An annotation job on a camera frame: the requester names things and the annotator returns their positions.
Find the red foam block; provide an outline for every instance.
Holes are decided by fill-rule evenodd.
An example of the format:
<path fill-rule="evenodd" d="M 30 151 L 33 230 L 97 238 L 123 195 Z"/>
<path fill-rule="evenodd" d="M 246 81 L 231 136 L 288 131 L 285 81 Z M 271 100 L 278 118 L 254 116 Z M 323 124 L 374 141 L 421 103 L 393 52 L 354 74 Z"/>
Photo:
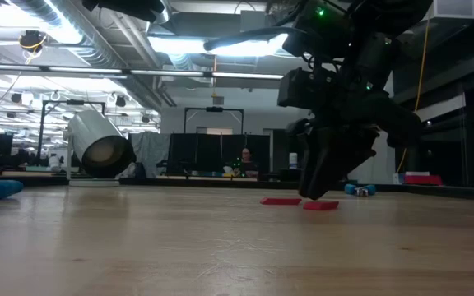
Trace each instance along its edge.
<path fill-rule="evenodd" d="M 264 197 L 261 200 L 263 205 L 277 205 L 277 206 L 297 206 L 301 202 L 301 198 L 270 198 Z"/>
<path fill-rule="evenodd" d="M 405 176 L 405 184 L 429 184 L 442 186 L 440 176 Z"/>
<path fill-rule="evenodd" d="M 336 210 L 339 201 L 309 201 L 304 204 L 305 210 Z"/>

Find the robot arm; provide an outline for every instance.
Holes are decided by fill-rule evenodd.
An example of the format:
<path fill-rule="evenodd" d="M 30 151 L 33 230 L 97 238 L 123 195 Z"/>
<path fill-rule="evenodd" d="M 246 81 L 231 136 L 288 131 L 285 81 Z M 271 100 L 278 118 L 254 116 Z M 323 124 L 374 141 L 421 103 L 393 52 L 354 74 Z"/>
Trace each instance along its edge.
<path fill-rule="evenodd" d="M 205 43 L 205 49 L 236 44 L 259 35 L 288 33 L 283 49 L 305 58 L 313 70 L 290 71 L 281 80 L 277 104 L 310 109 L 315 118 L 287 129 L 304 147 L 300 195 L 319 199 L 343 176 L 375 155 L 379 128 L 390 146 L 409 146 L 421 134 L 421 121 L 392 102 L 383 90 L 401 52 L 396 40 L 425 16 L 432 0 L 359 0 L 346 11 L 324 0 L 302 0 L 272 27 Z M 306 59 L 309 53 L 312 58 Z M 322 68 L 337 63 L 336 72 Z"/>

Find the green led light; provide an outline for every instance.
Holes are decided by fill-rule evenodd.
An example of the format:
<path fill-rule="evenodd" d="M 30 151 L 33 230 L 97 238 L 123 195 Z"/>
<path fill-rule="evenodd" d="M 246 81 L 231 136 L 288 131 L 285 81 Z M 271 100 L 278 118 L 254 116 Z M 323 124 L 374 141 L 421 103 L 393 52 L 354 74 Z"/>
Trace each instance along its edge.
<path fill-rule="evenodd" d="M 324 15 L 325 15 L 325 10 L 322 9 L 322 8 L 318 8 L 318 9 L 316 10 L 316 12 L 318 13 L 318 16 L 324 16 Z"/>

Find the table surface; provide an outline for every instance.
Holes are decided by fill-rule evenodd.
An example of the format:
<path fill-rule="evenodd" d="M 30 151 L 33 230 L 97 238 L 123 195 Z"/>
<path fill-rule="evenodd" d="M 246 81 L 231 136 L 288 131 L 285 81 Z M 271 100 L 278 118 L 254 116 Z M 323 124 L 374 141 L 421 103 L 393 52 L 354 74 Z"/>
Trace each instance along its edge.
<path fill-rule="evenodd" d="M 0 201 L 0 295 L 474 295 L 474 201 L 43 187 Z"/>

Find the white spotlight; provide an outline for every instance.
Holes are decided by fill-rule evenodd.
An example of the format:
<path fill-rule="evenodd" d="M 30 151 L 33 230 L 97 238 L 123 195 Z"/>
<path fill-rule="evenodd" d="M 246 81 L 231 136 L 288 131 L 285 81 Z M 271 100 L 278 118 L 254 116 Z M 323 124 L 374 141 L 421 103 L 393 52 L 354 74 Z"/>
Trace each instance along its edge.
<path fill-rule="evenodd" d="M 114 187 L 118 186 L 115 176 L 122 173 L 134 160 L 131 143 L 101 113 L 94 110 L 76 113 L 68 124 L 67 155 L 72 149 L 81 162 L 82 168 L 94 180 L 71 180 L 71 170 L 67 169 L 67 179 L 71 186 Z M 67 158 L 70 168 L 71 157 Z"/>

